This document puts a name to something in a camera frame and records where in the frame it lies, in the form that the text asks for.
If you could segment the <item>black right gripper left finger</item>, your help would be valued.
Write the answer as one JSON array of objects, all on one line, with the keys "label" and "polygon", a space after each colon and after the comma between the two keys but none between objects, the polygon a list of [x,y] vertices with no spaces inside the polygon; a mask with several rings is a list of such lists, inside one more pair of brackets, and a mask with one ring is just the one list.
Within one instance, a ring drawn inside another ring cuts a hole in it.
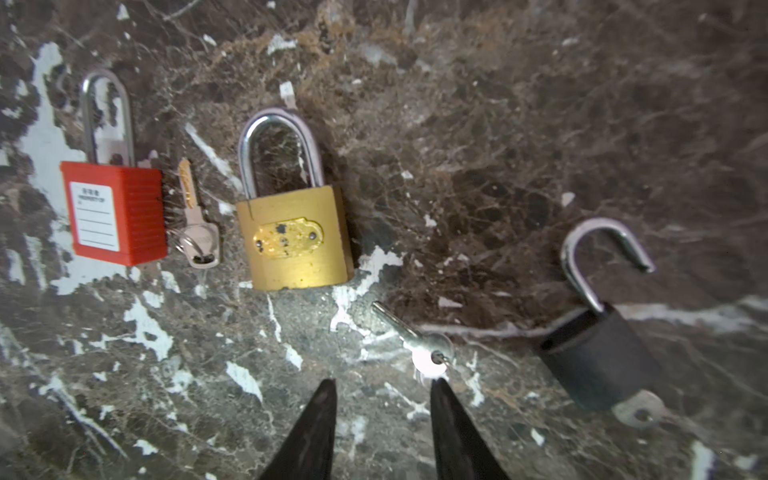
[{"label": "black right gripper left finger", "polygon": [[320,382],[260,479],[330,479],[338,396],[333,379]]}]

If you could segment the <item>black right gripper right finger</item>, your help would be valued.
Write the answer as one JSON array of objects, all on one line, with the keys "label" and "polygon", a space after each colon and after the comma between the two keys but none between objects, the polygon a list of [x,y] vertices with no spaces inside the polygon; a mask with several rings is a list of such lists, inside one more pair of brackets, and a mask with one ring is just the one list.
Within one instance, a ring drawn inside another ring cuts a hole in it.
[{"label": "black right gripper right finger", "polygon": [[438,479],[509,478],[443,378],[432,381],[430,409]]}]

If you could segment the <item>small black padlock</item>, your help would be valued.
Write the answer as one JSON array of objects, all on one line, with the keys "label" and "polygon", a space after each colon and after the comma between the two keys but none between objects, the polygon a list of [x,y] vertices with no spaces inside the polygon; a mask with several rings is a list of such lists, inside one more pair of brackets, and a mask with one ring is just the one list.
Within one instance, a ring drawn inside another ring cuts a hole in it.
[{"label": "small black padlock", "polygon": [[622,222],[601,217],[579,223],[563,241],[560,261],[587,308],[551,331],[535,351],[579,407],[604,411],[640,390],[651,391],[662,368],[615,306],[598,298],[577,266],[579,242],[596,231],[610,234],[640,271],[656,270],[651,257]]}]

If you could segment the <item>brass padlock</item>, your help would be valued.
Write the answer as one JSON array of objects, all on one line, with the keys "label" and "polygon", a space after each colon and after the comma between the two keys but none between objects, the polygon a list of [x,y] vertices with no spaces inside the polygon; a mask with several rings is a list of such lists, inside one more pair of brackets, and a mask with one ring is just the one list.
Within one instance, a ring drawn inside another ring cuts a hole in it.
[{"label": "brass padlock", "polygon": [[[308,161],[310,186],[261,197],[252,147],[272,125],[290,129]],[[326,183],[321,153],[308,124],[295,112],[267,108],[244,127],[238,144],[244,201],[236,204],[253,288],[305,289],[344,284],[354,277],[341,189]]]}]

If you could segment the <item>silver key of red padlock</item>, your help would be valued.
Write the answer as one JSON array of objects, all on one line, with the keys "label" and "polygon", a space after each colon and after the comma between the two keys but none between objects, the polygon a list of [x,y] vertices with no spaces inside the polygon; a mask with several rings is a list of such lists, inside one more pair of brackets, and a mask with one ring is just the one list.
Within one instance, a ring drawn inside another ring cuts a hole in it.
[{"label": "silver key of red padlock", "polygon": [[183,158],[179,162],[177,173],[185,219],[185,224],[176,233],[177,249],[192,268],[212,269],[221,260],[219,228],[204,217],[189,159]]}]

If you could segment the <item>red safety padlock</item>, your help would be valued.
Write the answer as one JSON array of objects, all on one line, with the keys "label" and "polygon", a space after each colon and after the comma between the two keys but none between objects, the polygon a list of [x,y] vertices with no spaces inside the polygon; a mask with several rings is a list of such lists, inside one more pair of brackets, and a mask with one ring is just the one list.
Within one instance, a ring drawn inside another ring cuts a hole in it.
[{"label": "red safety padlock", "polygon": [[[119,165],[98,162],[91,97],[102,79],[115,86],[123,107],[126,152]],[[95,68],[82,81],[80,106],[86,160],[60,163],[75,254],[127,267],[164,259],[162,172],[137,165],[126,87],[112,71]]]}]

